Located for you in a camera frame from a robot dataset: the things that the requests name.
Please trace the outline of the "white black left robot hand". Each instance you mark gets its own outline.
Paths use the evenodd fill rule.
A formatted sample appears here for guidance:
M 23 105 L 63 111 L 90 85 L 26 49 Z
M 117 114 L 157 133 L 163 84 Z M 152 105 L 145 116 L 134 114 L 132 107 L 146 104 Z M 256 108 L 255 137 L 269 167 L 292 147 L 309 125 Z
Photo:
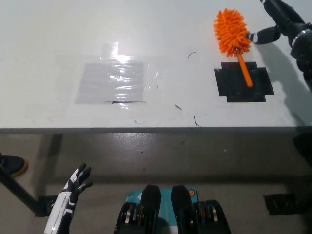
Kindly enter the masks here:
M 83 163 L 70 176 L 53 205 L 44 229 L 45 234 L 69 233 L 79 195 L 93 185 L 92 182 L 84 182 L 90 173 L 91 168 Z

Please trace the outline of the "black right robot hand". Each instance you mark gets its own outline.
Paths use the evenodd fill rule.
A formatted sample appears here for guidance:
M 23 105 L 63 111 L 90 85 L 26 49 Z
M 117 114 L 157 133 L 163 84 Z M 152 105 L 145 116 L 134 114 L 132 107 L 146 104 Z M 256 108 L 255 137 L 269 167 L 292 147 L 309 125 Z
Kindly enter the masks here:
M 268 27 L 256 33 L 247 33 L 246 38 L 258 45 L 277 41 L 281 35 L 288 38 L 290 47 L 312 42 L 312 25 L 304 22 L 299 14 L 281 0 L 261 1 L 267 14 L 276 26 Z

